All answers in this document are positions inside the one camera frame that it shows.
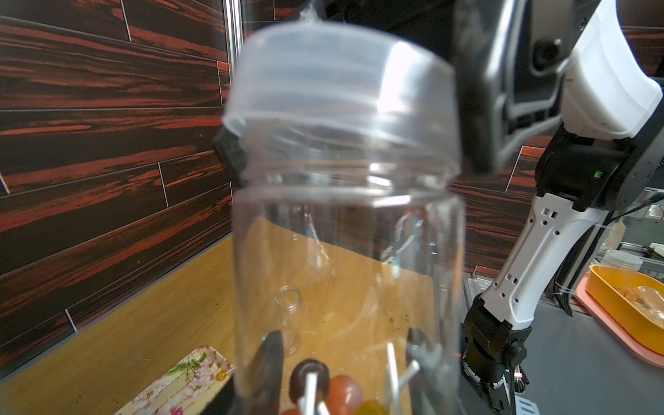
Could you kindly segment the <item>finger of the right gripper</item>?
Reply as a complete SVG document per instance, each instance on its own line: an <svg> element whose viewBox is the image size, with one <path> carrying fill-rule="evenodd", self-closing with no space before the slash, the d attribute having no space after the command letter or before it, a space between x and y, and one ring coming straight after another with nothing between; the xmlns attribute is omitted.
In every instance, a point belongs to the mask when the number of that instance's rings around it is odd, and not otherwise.
<svg viewBox="0 0 664 415"><path fill-rule="evenodd" d="M467 176L496 174L514 147L509 100L523 12L522 1L455 3L452 62Z"/></svg>
<svg viewBox="0 0 664 415"><path fill-rule="evenodd" d="M213 138L216 153L230 179L239 187L245 187L243 172L247 167L247 154L240 146L240 138L223 126Z"/></svg>

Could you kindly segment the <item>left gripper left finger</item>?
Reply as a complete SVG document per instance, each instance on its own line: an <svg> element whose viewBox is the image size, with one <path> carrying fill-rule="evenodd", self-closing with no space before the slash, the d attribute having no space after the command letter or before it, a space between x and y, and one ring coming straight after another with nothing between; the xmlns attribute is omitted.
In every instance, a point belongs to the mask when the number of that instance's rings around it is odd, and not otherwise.
<svg viewBox="0 0 664 415"><path fill-rule="evenodd" d="M232 376L202 414L279 414L285 348L280 330L270 332L252 361Z"/></svg>

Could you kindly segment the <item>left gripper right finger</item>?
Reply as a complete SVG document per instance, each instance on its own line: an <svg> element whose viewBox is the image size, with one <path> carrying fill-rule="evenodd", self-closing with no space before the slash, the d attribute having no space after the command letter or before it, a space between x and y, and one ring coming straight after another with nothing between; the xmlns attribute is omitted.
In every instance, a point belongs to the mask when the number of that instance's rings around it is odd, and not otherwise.
<svg viewBox="0 0 664 415"><path fill-rule="evenodd" d="M423 330L409 328L406 364L419 369L406 382L412 414L460 414L460 362L455 349L431 341Z"/></svg>

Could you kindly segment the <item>clear candy jar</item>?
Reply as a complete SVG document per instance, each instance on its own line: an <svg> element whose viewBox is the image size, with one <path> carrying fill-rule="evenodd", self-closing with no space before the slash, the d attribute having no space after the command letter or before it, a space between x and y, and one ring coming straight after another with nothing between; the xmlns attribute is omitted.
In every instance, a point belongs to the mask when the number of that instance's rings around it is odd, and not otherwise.
<svg viewBox="0 0 664 415"><path fill-rule="evenodd" d="M424 163L254 165L235 195L237 380L301 293L279 414L412 414L409 328L459 356L464 205Z"/></svg>
<svg viewBox="0 0 664 415"><path fill-rule="evenodd" d="M274 297L280 313L280 331L283 336L286 356L295 354L301 344L299 329L301 300L300 290L294 285L281 287Z"/></svg>

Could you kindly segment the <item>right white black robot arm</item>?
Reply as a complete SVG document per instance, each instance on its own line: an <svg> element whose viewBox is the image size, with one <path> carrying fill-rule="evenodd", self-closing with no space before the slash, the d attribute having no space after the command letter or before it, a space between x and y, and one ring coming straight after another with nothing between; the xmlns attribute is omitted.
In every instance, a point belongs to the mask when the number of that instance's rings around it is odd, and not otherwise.
<svg viewBox="0 0 664 415"><path fill-rule="evenodd" d="M554 136L463 311L461 175ZM613 1L309 1L243 42L223 133L233 414L515 414L541 295L663 156L663 86Z"/></svg>

